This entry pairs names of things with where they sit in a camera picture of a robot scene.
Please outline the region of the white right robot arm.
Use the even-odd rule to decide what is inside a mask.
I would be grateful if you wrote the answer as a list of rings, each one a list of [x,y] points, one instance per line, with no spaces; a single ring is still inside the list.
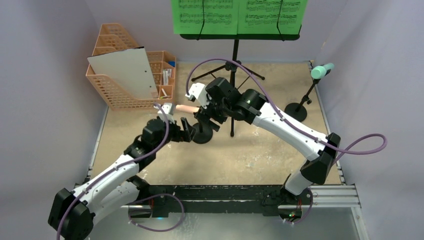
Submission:
[[[213,130],[218,131],[219,125],[231,117],[272,133],[305,157],[303,166],[289,176],[280,191],[284,202],[292,204],[312,184],[325,183],[336,158],[334,148],[341,141],[339,135],[315,131],[273,107],[257,90],[248,89],[240,93],[223,77],[207,85],[192,84],[186,97],[192,102],[198,101],[200,109],[195,118],[209,124]]]

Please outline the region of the black round microphone stand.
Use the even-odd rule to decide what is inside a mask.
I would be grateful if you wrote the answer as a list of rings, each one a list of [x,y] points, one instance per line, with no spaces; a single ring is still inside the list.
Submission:
[[[213,130],[209,127],[203,125],[202,123],[196,122],[192,125],[196,133],[194,135],[193,141],[196,144],[206,144],[208,143],[212,137],[213,137]]]

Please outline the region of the pink toy microphone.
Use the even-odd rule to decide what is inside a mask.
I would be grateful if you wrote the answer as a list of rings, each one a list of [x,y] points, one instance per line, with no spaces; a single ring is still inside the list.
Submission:
[[[177,104],[175,106],[175,109],[179,112],[194,114],[194,113],[197,113],[200,108],[196,106]]]

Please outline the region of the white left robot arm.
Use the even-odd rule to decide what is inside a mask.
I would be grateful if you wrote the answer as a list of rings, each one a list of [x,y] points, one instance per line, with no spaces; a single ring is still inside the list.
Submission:
[[[151,192],[151,186],[138,173],[156,159],[157,152],[169,142],[191,142],[196,129],[186,118],[181,126],[172,119],[151,119],[115,162],[96,177],[54,196],[48,224],[56,239],[84,240],[103,218],[127,204],[146,203],[158,208],[157,198],[172,197],[167,192]]]

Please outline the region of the peach plastic file organizer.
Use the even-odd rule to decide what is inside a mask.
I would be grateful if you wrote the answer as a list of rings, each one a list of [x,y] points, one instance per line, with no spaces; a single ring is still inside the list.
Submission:
[[[146,51],[119,23],[101,25],[86,78],[112,110],[149,109],[175,100],[176,57]]]

